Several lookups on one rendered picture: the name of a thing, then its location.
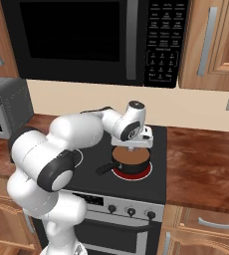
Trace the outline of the black microwave oven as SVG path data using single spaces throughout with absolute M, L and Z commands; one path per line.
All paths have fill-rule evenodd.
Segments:
M 136 79 L 126 78 L 127 0 L 1 0 L 19 76 L 176 87 L 190 0 L 138 0 Z

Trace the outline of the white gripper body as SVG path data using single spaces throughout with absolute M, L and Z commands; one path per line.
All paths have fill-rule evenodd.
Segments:
M 131 140 L 121 141 L 116 137 L 112 137 L 112 145 L 127 146 L 127 147 L 146 147 L 152 148 L 153 137 L 149 135 L 138 135 Z

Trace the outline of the black hob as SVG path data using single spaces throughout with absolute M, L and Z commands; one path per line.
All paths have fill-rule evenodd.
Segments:
M 77 151 L 77 160 L 83 161 L 75 168 L 74 176 L 65 190 L 114 196 L 150 203 L 166 202 L 166 127 L 151 126 L 153 147 L 150 149 L 152 171 L 143 180 L 131 181 L 117 177 L 112 171 L 99 176 L 96 169 L 112 161 L 111 136 L 104 132 L 103 139 L 95 146 Z

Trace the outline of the silver oven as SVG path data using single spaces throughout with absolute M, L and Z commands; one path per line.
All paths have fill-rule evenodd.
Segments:
M 64 194 L 74 194 L 85 200 L 88 206 L 85 219 L 128 226 L 153 226 L 147 232 L 138 233 L 90 225 L 83 221 L 75 226 L 75 232 L 89 255 L 156 255 L 165 203 L 150 203 L 73 190 L 66 190 Z M 109 205 L 116 206 L 116 212 L 110 213 Z M 133 217 L 126 212 L 129 208 L 135 209 Z M 149 220 L 146 216 L 147 211 L 155 212 L 155 218 Z

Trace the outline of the grey toaster oven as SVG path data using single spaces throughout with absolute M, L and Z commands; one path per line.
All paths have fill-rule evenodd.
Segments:
M 27 82 L 0 78 L 0 138 L 8 139 L 34 115 Z

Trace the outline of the wooden wall cupboard door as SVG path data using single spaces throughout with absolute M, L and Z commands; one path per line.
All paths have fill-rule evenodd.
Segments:
M 5 62 L 0 66 L 0 77 L 18 78 L 18 69 L 15 61 L 9 33 L 0 0 L 0 57 Z
M 200 77 L 197 70 L 211 6 L 217 6 L 218 12 L 204 76 Z M 229 0 L 190 1 L 178 85 L 181 89 L 229 92 Z

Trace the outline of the wooden base cupboard door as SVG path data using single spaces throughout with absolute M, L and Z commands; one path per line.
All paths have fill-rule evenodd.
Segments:
M 12 246 L 25 255 L 40 255 L 42 247 L 38 236 L 31 233 L 23 209 L 9 199 L 0 198 L 0 244 Z
M 156 255 L 162 255 L 165 233 L 170 232 L 168 255 L 229 255 L 229 237 L 162 228 Z

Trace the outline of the black saucepan with hot chocolate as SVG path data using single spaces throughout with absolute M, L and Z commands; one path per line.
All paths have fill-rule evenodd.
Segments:
M 131 175 L 140 174 L 149 167 L 150 151 L 145 147 L 135 147 L 129 150 L 126 146 L 115 146 L 112 151 L 112 161 L 96 170 L 98 175 L 116 170 L 119 173 Z

